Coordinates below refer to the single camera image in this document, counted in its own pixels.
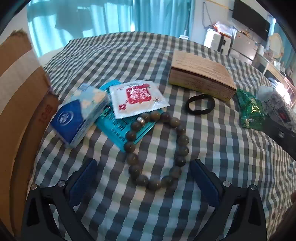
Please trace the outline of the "person right hand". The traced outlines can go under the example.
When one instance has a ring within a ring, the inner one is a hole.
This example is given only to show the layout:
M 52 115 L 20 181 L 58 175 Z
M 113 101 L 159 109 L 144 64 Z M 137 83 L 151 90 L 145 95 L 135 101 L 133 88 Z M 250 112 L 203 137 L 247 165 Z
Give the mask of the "person right hand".
M 296 191 L 294 191 L 293 193 L 292 193 L 292 195 L 291 195 L 291 201 L 292 201 L 292 203 L 294 203 L 295 201 L 296 201 Z

